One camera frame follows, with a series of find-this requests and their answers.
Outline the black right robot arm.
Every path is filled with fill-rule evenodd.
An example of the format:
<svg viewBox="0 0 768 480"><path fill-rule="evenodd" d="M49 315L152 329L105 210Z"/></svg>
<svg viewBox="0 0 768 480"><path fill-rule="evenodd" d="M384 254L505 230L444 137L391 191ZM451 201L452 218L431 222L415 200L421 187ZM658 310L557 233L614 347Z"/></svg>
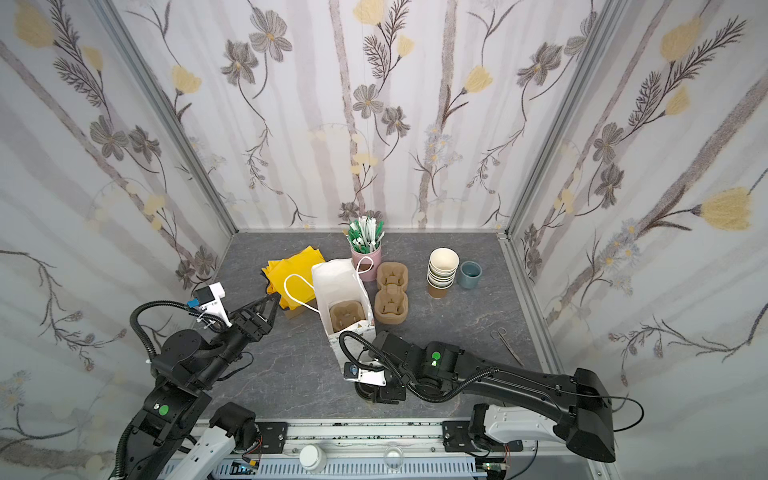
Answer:
<svg viewBox="0 0 768 480"><path fill-rule="evenodd" d="M572 453L602 463L616 461L613 402L598 375L535 372L483 359L456 345L425 348L389 332L372 341L352 331L338 336L344 376L361 397L396 404L408 394L433 404L468 393L522 407L550 420L553 436Z"/></svg>

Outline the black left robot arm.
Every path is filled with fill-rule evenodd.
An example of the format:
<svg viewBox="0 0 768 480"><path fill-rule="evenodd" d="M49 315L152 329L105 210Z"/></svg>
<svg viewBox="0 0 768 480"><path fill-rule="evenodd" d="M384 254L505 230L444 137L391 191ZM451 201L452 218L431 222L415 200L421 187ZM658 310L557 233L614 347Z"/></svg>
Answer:
<svg viewBox="0 0 768 480"><path fill-rule="evenodd" d="M147 310L171 307L201 320L214 332L207 340L194 329L179 330L156 349L139 322ZM155 300L136 307L129 324L144 346L155 386L123 430L115 453L113 479L155 479L182 446L211 402L214 385L232 377L226 370L246 347L269 334L280 307L280 295L269 294L221 316L193 302Z"/></svg>

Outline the white paper takeout bag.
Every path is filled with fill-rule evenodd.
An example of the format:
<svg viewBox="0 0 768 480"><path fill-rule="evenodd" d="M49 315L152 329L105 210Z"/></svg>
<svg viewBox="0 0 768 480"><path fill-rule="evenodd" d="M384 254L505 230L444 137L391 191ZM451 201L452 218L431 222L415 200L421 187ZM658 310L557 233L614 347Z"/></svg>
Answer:
<svg viewBox="0 0 768 480"><path fill-rule="evenodd" d="M351 258L334 259L315 265L312 268L312 280L317 306L312 307L308 303L302 306L319 315L328 344L342 369L349 359L341 349L340 335L351 331L372 342L376 336L373 307ZM352 300L363 305L367 319L335 333L331 325L330 308L339 302Z"/></svg>

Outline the brown pulp cup carrier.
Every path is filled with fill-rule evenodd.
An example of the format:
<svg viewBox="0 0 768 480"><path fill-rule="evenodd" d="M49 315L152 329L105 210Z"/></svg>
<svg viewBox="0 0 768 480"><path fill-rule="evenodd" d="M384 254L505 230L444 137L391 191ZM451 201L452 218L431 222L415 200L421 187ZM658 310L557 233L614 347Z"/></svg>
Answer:
<svg viewBox="0 0 768 480"><path fill-rule="evenodd" d="M335 333L367 319L363 305L354 300L339 302L332 306L330 318Z"/></svg>

